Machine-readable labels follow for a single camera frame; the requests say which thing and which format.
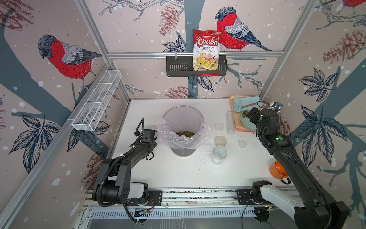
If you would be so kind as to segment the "clear jar lid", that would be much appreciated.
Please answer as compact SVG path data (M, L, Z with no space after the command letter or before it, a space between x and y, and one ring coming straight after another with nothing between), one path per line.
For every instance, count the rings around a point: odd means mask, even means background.
M246 148L247 147L247 142L244 141L244 140L239 140L238 141L238 147L242 148L242 149Z
M225 125L223 123L217 122L214 124L214 128L216 131L223 131Z

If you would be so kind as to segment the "mesh waste bin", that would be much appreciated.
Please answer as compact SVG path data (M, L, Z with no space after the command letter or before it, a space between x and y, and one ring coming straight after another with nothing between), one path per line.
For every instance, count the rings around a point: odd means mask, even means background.
M208 127L202 113L191 106L169 109L158 123L158 139L180 157L192 155L208 138Z

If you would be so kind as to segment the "mung beans in bin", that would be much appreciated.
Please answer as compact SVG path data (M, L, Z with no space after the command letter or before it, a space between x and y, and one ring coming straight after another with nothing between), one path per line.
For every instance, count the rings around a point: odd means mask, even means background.
M191 138L195 135L195 133L189 132L189 131L184 131L184 132L178 132L176 133L178 136L186 136L188 138Z

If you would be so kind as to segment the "beige lidded bean jar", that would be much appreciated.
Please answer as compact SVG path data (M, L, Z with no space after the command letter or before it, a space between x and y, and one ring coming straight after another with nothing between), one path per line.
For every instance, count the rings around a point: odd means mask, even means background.
M225 147L223 146L216 146L213 149L213 153L212 153L212 161L214 164L216 165L220 165L224 162L224 160L227 157L227 150Z

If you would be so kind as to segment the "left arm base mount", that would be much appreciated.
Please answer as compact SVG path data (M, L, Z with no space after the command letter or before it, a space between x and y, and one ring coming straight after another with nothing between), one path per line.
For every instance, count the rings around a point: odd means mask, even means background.
M125 205L127 207L152 207L161 206L163 192L161 190L150 190L144 193L141 198L132 198Z

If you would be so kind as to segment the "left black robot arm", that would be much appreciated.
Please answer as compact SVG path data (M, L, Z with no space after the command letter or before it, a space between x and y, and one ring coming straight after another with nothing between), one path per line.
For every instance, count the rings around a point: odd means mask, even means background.
M157 147L155 133L155 130L145 128L142 118L134 133L137 139L130 144L130 150L114 159L105 159L101 163L92 191L92 200L99 206L124 204L132 199L130 194L133 185L137 185L139 190L137 198L147 198L147 185L131 182L131 171L141 160L150 161L154 158L153 150Z

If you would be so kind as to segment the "beige jar lid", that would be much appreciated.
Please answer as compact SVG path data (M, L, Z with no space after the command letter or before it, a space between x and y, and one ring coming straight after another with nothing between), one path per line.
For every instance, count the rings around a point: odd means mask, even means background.
M224 136L216 136L214 139L214 144L216 146L225 147L227 144L227 139Z

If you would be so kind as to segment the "tall clear bean jar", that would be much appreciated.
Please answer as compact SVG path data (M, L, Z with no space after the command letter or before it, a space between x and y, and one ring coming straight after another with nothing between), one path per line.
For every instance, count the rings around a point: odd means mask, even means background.
M235 133L234 116L232 111L226 112L226 129L227 133L230 135Z

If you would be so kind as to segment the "teal folded cloth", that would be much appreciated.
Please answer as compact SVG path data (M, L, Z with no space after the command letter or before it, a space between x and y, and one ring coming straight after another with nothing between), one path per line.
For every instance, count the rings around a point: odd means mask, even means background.
M236 97L234 98L233 109L234 112L241 113L243 111L249 111L253 107L258 108L259 96L251 97Z

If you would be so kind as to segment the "teal plate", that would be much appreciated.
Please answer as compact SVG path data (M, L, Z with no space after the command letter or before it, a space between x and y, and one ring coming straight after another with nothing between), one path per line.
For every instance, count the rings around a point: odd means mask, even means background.
M255 124L251 123L249 118L247 117L247 114L249 114L249 110L246 110L240 114L240 122L242 123L243 127L250 131L256 131Z

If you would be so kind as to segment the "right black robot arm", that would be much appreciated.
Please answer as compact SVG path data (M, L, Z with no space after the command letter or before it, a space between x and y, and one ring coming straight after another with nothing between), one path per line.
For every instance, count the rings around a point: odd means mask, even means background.
M301 200L278 190L271 182L254 182L251 190L252 201L262 204L268 201L290 216L299 229L341 229L349 214L343 201L333 197L316 181L300 160L287 136L279 133L279 115L282 108L273 102L267 108L253 107L247 117L256 126L256 136L289 175Z

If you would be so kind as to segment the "red Chuba chips bag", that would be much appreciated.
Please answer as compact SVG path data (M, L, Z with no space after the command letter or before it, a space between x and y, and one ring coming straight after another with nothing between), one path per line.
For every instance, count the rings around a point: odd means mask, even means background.
M193 30L193 70L218 71L222 31Z

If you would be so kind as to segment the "orange mug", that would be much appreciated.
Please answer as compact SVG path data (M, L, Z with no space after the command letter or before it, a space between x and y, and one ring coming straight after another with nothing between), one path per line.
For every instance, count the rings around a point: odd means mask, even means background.
M272 175L272 177L280 180L285 185L290 185L291 180L286 173L285 169L282 167L282 165L279 163L279 161L274 162L270 168L269 172Z

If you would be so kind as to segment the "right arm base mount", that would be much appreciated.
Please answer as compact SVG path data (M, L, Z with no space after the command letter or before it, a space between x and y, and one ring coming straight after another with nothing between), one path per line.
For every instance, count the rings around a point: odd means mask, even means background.
M264 205L264 206L273 206L272 203L266 200L256 201L251 197L250 189L237 189L236 190L237 197L235 198L238 201L239 205Z

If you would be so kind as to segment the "black wall basket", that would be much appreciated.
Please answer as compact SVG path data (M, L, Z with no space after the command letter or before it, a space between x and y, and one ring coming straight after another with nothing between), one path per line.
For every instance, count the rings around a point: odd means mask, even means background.
M166 75L168 77L190 77L190 76L225 76L228 70L227 58L219 56L218 70L194 70L192 56L167 56Z

